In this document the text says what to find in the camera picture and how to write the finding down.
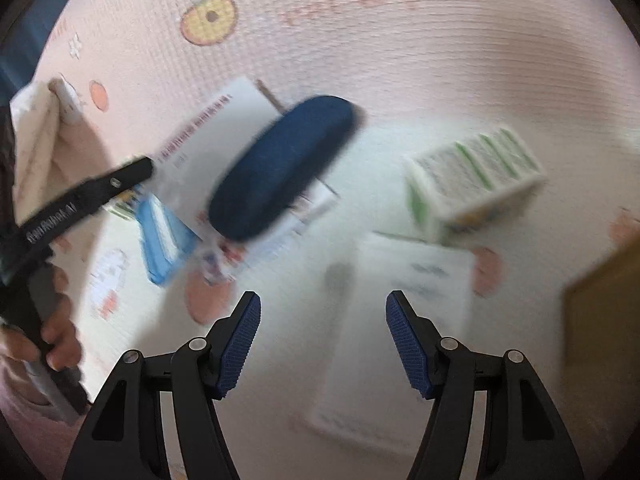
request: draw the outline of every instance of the blue and white package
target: blue and white package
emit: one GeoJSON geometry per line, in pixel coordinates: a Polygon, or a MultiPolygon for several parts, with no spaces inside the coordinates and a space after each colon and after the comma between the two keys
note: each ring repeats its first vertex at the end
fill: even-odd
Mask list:
{"type": "Polygon", "coordinates": [[[136,219],[149,281],[162,285],[182,267],[200,239],[151,193],[140,197],[136,219]]]}

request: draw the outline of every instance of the small white box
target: small white box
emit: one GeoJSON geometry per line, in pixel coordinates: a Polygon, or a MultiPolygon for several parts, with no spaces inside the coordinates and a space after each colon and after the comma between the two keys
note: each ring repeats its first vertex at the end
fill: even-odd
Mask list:
{"type": "Polygon", "coordinates": [[[540,162],[508,126],[408,156],[409,206],[425,240],[443,243],[524,211],[546,182],[540,162]]]}

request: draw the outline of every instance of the hand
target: hand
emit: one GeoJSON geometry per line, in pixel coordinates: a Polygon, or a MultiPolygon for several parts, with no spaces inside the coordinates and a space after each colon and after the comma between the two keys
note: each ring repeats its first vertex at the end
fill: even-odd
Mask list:
{"type": "MultiPolygon", "coordinates": [[[[76,366],[82,358],[82,347],[76,338],[76,327],[71,323],[71,300],[63,292],[68,286],[65,272],[54,268],[54,287],[60,295],[58,308],[45,320],[41,336],[54,348],[47,354],[47,363],[54,370],[76,366]]],[[[25,399],[35,404],[47,404],[44,397],[32,384],[24,368],[24,362],[35,361],[40,351],[23,334],[7,327],[0,328],[0,357],[6,362],[10,385],[25,399]]]]}

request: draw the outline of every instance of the silver screw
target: silver screw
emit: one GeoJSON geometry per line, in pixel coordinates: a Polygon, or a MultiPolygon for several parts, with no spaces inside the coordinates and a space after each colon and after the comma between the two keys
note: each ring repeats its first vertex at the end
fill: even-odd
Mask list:
{"type": "Polygon", "coordinates": [[[197,337],[196,339],[192,339],[189,341],[189,348],[191,350],[202,350],[207,345],[207,340],[201,337],[197,337]]]}
{"type": "Polygon", "coordinates": [[[458,342],[452,337],[443,337],[440,340],[440,346],[442,346],[445,350],[455,350],[458,348],[458,342]]]}
{"type": "Polygon", "coordinates": [[[128,365],[135,363],[138,360],[138,352],[135,350],[129,350],[122,356],[122,360],[128,365]]]}
{"type": "Polygon", "coordinates": [[[524,355],[522,355],[522,352],[518,352],[517,350],[509,350],[507,357],[509,358],[509,361],[514,363],[521,363],[524,361],[524,355]]]}

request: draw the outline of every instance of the finger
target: finger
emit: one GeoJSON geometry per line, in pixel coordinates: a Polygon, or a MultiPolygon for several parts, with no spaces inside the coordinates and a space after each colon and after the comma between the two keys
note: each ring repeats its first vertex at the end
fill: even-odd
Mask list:
{"type": "Polygon", "coordinates": [[[35,361],[40,356],[36,345],[5,326],[0,328],[0,353],[17,361],[35,361]]]}
{"type": "Polygon", "coordinates": [[[69,277],[60,267],[53,267],[53,286],[58,293],[64,292],[69,286],[69,277]]]}
{"type": "Polygon", "coordinates": [[[59,295],[58,308],[49,316],[42,326],[40,335],[47,343],[55,343],[60,336],[65,333],[67,327],[71,324],[69,317],[71,316],[71,300],[64,294],[59,295]]]}
{"type": "Polygon", "coordinates": [[[47,354],[47,363],[54,370],[62,370],[76,366],[81,358],[82,347],[76,339],[76,327],[70,323],[61,342],[47,354]]]}

